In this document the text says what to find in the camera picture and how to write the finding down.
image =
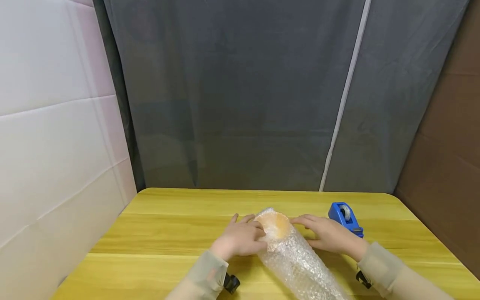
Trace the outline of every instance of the foam wall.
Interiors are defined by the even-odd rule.
[[[0,299],[48,299],[136,189],[92,1],[2,1],[0,36]]]

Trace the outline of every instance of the sleeve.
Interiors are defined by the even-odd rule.
[[[204,252],[165,300],[215,300],[223,289],[228,263]]]
[[[368,247],[358,267],[372,286],[386,299],[453,300],[377,242]]]

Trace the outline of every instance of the yellow table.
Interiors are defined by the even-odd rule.
[[[408,266],[455,297],[479,299],[479,281],[395,197],[379,193],[147,189],[140,192],[59,287],[55,300],[161,300],[218,237],[234,213],[273,206],[288,216],[326,216],[332,202],[348,203],[364,227]],[[299,228],[305,235],[309,232]],[[354,262],[319,252],[354,299],[378,294],[355,281]],[[295,299],[256,256],[238,257],[229,272],[241,281],[220,299]]]

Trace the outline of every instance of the right hand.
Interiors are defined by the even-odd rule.
[[[317,236],[316,240],[307,240],[313,248],[345,254],[359,262],[370,245],[341,224],[326,217],[301,215],[291,219],[292,224],[304,225]]]

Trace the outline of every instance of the wrapped object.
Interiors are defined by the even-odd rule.
[[[258,254],[299,300],[348,300],[334,276],[289,219],[269,207],[255,218],[264,227],[267,251]]]

